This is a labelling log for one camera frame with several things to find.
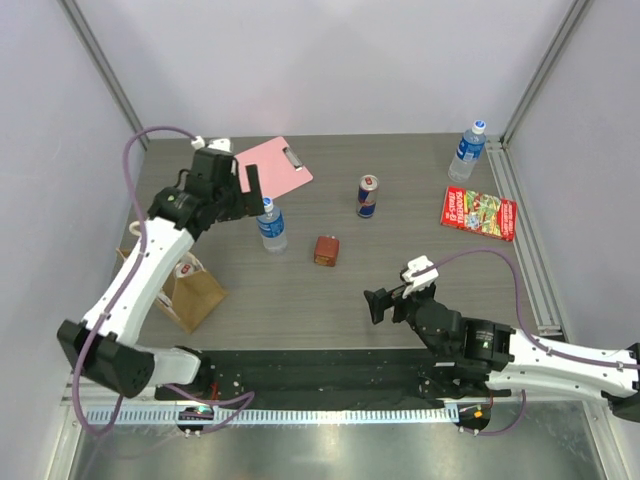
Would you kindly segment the water bottle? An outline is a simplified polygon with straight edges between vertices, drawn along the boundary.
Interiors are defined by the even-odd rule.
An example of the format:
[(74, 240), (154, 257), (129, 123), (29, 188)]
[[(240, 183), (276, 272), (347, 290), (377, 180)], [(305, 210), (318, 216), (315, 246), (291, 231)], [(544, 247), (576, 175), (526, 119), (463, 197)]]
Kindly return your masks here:
[(486, 144), (485, 130), (486, 123), (476, 120), (463, 133), (448, 169), (452, 181), (465, 182), (470, 178)]
[(288, 245), (282, 210), (270, 197), (263, 198), (264, 213), (256, 218), (264, 248), (274, 254), (283, 253)]

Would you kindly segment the red bull can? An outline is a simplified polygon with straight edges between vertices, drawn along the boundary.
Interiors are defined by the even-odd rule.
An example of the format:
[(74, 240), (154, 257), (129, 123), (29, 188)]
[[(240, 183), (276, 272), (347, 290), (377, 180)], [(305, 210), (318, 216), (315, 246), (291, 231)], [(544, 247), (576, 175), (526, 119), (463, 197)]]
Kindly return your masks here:
[(174, 268), (176, 278), (185, 278), (198, 271), (198, 267), (191, 262), (179, 262)]
[(379, 191), (379, 179), (374, 175), (364, 175), (358, 184), (356, 213), (362, 218), (374, 215)]

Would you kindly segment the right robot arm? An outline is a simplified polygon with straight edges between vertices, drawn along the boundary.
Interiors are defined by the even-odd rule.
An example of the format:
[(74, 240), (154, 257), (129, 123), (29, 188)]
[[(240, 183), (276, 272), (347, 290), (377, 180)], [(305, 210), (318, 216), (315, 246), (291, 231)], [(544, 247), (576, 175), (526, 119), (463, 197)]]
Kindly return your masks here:
[(418, 367), (424, 399), (538, 392), (604, 403), (619, 419), (639, 420), (638, 345), (598, 350), (529, 338), (509, 325), (465, 317), (437, 302), (435, 291), (429, 286), (410, 295), (402, 287), (364, 293), (373, 323), (390, 312), (426, 347)]

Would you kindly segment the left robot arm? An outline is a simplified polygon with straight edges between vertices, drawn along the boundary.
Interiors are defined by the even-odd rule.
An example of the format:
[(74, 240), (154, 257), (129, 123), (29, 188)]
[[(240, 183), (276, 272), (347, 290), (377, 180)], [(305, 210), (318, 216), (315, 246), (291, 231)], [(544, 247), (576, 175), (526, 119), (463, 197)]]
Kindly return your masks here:
[(164, 384), (178, 384), (193, 399), (205, 397), (213, 375), (200, 354), (143, 348), (137, 340), (161, 287), (201, 234), (215, 223), (263, 212), (257, 165), (242, 166), (221, 150), (197, 150), (184, 185), (155, 195), (141, 236), (107, 291), (82, 320), (59, 327), (57, 339), (75, 377), (126, 398)]

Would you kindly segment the pink clipboard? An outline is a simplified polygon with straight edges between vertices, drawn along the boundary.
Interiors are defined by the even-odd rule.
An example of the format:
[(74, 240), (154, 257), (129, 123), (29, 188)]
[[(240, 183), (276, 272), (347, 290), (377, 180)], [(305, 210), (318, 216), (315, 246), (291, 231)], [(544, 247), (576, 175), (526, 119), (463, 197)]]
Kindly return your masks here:
[(275, 200), (313, 180), (313, 175), (283, 137), (276, 137), (235, 155), (243, 192), (250, 190), (245, 167), (256, 165), (263, 197)]

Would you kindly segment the red cube power adapter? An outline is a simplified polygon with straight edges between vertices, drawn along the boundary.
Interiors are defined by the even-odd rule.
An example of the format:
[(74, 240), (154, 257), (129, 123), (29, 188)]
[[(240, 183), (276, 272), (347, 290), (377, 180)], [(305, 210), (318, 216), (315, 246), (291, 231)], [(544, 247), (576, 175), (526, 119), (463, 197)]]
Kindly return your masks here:
[(334, 267), (339, 249), (340, 241), (335, 236), (319, 236), (316, 240), (313, 260), (318, 265)]

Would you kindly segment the red book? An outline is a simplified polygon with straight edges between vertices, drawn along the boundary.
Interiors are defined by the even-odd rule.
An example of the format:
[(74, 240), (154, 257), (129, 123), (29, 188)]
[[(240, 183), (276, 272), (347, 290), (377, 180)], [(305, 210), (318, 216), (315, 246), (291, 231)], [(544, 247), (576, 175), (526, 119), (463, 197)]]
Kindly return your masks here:
[(516, 235), (517, 211), (515, 201), (449, 186), (444, 195), (440, 224), (512, 242)]

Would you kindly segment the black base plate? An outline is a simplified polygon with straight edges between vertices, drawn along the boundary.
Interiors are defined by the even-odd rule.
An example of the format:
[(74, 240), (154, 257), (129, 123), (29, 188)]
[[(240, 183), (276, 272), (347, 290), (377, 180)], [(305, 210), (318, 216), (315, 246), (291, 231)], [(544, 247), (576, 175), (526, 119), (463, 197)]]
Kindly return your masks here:
[(460, 348), (205, 350), (190, 382), (178, 388), (198, 399), (254, 393), (252, 409), (373, 411), (440, 408), (445, 400), (486, 397), (490, 373), (513, 355)]

